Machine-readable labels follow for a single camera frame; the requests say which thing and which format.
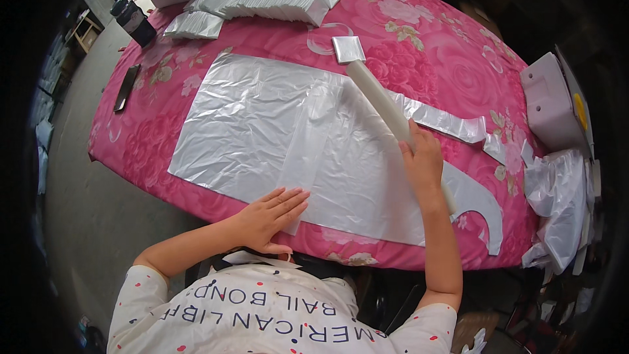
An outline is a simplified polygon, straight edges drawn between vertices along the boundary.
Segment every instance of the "black phone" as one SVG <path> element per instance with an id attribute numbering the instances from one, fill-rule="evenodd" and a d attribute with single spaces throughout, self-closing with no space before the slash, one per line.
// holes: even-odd
<path id="1" fill-rule="evenodd" d="M 124 109 L 124 103 L 126 103 L 126 99 L 129 98 L 129 93 L 131 93 L 131 88 L 133 88 L 135 77 L 138 76 L 139 70 L 140 65 L 135 65 L 129 67 L 126 71 L 122 85 L 120 85 L 120 91 L 118 92 L 116 103 L 114 104 L 114 112 L 122 111 Z"/>

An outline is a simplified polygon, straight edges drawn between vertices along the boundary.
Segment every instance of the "concrete floor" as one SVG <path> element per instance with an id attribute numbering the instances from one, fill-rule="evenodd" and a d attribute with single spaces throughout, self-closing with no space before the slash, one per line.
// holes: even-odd
<path id="1" fill-rule="evenodd" d="M 203 221 L 131 185 L 87 156 L 101 93 L 130 36 L 114 21 L 97 38 L 57 106 L 44 209 L 52 280 L 68 323 L 85 314 L 104 334 L 126 270 L 146 247 Z M 183 289 L 174 279 L 171 291 Z"/>

